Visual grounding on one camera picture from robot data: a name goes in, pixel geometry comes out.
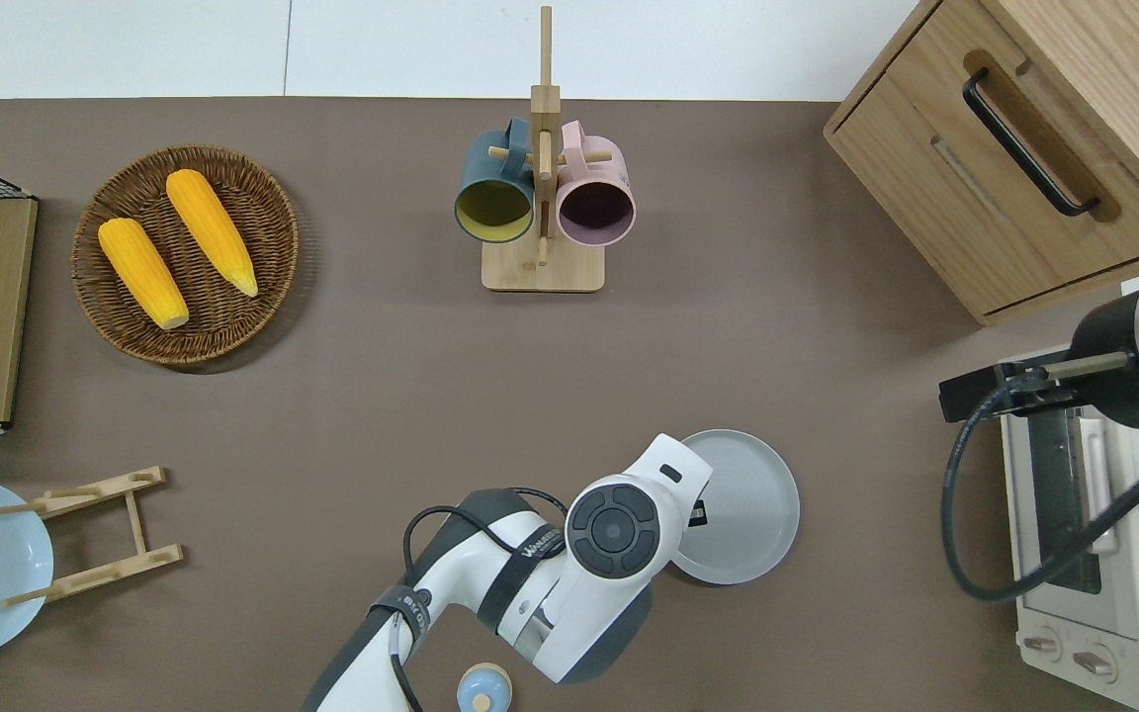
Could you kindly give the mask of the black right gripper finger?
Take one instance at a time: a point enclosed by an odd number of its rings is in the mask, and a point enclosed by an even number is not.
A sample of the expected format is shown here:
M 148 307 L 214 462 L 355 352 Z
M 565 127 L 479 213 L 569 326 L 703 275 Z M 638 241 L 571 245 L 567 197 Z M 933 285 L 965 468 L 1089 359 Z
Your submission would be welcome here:
M 999 368 L 981 368 L 940 382 L 937 401 L 943 420 L 958 423 L 968 419 L 1002 382 Z

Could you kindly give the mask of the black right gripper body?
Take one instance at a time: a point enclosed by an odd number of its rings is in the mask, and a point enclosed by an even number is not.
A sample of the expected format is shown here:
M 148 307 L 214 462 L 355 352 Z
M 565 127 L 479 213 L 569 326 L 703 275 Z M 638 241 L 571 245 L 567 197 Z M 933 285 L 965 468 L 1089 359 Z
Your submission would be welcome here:
M 995 365 L 995 384 L 1013 380 L 1021 374 L 1062 365 L 1066 355 L 1035 355 L 1022 359 L 1000 361 Z M 995 406 L 995 415 L 1029 416 L 1035 411 L 1064 410 L 1081 408 L 1081 396 L 1075 388 L 1062 382 L 1031 382 L 1026 385 L 1015 385 Z

